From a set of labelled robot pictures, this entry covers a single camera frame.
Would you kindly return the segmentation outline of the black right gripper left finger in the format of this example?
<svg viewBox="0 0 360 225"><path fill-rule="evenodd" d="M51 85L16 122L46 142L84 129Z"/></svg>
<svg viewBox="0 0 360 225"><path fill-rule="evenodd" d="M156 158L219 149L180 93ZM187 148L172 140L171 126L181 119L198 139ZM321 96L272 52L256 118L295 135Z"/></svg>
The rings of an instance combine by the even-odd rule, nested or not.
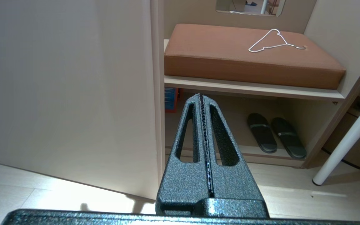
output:
<svg viewBox="0 0 360 225"><path fill-rule="evenodd" d="M156 197L158 215L193 215L197 203L213 193L203 103L202 96L195 94L184 104ZM189 121L192 122L193 157L192 162L182 162L180 157Z"/></svg>

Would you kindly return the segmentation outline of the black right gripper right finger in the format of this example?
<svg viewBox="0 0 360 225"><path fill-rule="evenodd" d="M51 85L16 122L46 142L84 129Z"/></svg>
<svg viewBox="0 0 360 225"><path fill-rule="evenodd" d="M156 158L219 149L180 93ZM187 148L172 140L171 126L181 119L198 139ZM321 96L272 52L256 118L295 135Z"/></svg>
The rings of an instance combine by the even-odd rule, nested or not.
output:
<svg viewBox="0 0 360 225"><path fill-rule="evenodd" d="M208 197L199 201L199 214L269 218L264 198L217 103L205 95L200 100Z"/></svg>

